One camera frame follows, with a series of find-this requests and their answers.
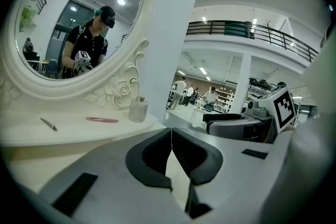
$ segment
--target column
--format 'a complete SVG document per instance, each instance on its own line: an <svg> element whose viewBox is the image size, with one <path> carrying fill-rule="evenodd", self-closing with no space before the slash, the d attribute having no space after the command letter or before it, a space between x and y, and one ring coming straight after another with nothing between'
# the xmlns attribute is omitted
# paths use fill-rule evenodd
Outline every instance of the column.
<svg viewBox="0 0 336 224"><path fill-rule="evenodd" d="M149 41L139 65L140 93L148 112L163 118L195 0L155 0L152 20L144 34Z"/></svg>
<svg viewBox="0 0 336 224"><path fill-rule="evenodd" d="M238 85L233 99L230 113L241 113L244 101L246 99L250 69L251 69L251 54L244 54L241 61L241 67L238 78Z"/></svg>

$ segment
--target white table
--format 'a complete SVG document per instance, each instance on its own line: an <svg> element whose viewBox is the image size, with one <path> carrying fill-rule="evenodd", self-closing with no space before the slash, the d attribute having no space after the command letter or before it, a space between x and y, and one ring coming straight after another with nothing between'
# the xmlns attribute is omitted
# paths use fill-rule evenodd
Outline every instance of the white table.
<svg viewBox="0 0 336 224"><path fill-rule="evenodd" d="M87 121L87 116L118 119L118 123ZM58 129L48 127L40 118ZM87 113L17 113L0 116L0 144L14 179L38 192L54 175L92 149L143 132L164 129L147 114L142 123L128 120L128 111Z"/></svg>
<svg viewBox="0 0 336 224"><path fill-rule="evenodd" d="M193 127L201 127L201 128L205 128L202 124L199 125L199 126L197 126L197 125L194 124L194 120L195 120L196 115L197 115L198 112L201 112L201 113L203 113L203 114L220 114L219 112L216 112L216 111L208 112L208 111L206 111L205 109L202 110L202 109L199 109L199 108L195 107L195 108L194 108L194 111L193 111L193 114L191 115L191 118L190 118L190 123L191 123L191 125L192 125Z"/></svg>
<svg viewBox="0 0 336 224"><path fill-rule="evenodd" d="M36 60L27 60L27 62L32 62L32 63L38 63L38 70L37 72L39 72L42 76L45 76L47 73L47 64L49 62L44 62L44 61L36 61Z"/></svg>

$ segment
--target ornate mirror frame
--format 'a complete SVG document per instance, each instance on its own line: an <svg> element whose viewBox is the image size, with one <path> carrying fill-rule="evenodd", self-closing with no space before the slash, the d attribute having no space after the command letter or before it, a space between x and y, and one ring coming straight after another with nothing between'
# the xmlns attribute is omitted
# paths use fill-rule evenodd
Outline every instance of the ornate mirror frame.
<svg viewBox="0 0 336 224"><path fill-rule="evenodd" d="M43 79L21 60L15 42L15 24L21 2L14 0L5 20L7 23L0 32L0 90L3 91L5 103L25 93L45 101L82 96L89 102L97 101L99 105L112 100L120 108L129 106L129 98L125 100L123 96L133 96L139 92L137 64L148 45L144 33L154 0L140 3L138 20L123 45L112 56L90 72L67 80Z"/></svg>

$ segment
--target balcony railing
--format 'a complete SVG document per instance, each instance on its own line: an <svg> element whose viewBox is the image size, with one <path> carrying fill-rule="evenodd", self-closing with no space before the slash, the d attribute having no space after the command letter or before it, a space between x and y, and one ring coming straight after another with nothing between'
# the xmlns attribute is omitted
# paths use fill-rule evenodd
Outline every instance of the balcony railing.
<svg viewBox="0 0 336 224"><path fill-rule="evenodd" d="M187 35L226 35L259 39L272 46L289 50L312 62L318 52L299 39L264 25L234 20L209 20L189 23Z"/></svg>

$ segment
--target black cap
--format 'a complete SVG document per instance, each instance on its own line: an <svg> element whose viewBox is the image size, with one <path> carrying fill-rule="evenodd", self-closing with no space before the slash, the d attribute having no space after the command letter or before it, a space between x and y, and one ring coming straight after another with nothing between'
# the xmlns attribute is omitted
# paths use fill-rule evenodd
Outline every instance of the black cap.
<svg viewBox="0 0 336 224"><path fill-rule="evenodd" d="M114 27L115 21L115 12L113 10L113 8L111 8L110 6L104 6L101 7L100 10L102 11L100 18L101 20L110 28Z"/></svg>

